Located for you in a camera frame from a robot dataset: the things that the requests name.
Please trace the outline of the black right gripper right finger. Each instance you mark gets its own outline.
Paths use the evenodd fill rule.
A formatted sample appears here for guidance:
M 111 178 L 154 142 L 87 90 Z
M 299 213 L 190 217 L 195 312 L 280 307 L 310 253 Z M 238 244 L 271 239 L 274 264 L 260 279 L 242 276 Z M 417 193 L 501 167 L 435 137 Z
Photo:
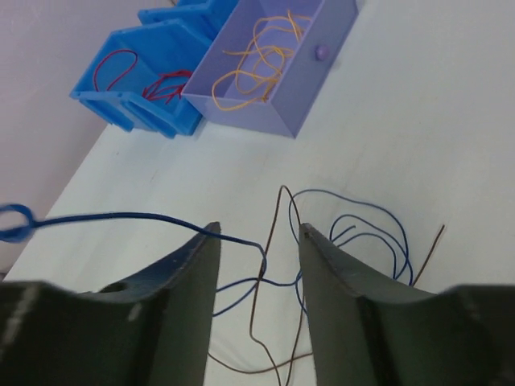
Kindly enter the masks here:
M 514 288 L 438 294 L 394 281 L 299 229 L 303 292 L 319 385 L 511 385 Z

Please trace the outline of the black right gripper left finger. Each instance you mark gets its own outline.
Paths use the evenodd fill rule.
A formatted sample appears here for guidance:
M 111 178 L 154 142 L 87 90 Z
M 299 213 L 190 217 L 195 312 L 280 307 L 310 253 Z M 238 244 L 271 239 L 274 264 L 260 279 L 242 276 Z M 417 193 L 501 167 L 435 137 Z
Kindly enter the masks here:
M 1 285 L 4 385 L 201 385 L 220 225 L 97 293 Z

